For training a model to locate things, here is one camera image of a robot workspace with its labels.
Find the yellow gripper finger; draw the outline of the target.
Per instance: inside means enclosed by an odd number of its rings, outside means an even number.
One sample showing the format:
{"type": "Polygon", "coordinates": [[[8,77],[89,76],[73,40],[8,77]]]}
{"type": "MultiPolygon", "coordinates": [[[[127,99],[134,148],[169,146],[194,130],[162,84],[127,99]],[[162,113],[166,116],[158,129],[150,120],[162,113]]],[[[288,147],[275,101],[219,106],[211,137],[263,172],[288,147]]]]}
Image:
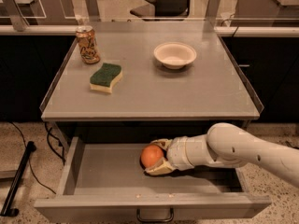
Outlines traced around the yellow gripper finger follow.
{"type": "Polygon", "coordinates": [[[166,158],[160,158],[154,165],[145,169],[148,175],[168,175],[176,168],[166,158]]]}
{"type": "Polygon", "coordinates": [[[172,143],[171,139],[166,139],[166,138],[162,138],[162,139],[156,139],[150,142],[152,145],[158,146],[160,147],[162,150],[167,151],[169,146],[172,143]]]}

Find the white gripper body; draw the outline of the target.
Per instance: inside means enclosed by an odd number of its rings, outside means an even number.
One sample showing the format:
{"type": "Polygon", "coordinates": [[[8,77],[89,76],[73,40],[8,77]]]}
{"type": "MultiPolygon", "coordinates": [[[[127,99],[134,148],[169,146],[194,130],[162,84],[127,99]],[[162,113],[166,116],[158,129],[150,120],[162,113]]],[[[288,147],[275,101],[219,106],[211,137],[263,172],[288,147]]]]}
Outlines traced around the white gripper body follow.
{"type": "Polygon", "coordinates": [[[180,171],[194,168],[187,157],[186,141],[186,136],[177,137],[171,141],[166,151],[166,157],[171,166],[180,171]]]}

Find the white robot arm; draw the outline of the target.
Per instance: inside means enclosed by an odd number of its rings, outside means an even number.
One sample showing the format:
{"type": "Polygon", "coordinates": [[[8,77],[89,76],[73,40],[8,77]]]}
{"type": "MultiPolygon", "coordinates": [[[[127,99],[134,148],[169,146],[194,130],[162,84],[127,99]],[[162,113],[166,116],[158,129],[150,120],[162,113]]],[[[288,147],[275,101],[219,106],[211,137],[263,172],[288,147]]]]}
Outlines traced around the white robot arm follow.
{"type": "Polygon", "coordinates": [[[229,123],[217,123],[206,134],[151,142],[163,156],[148,166],[149,175],[168,175],[197,166],[238,168],[255,164],[299,187],[299,151],[264,141],[229,123]]]}

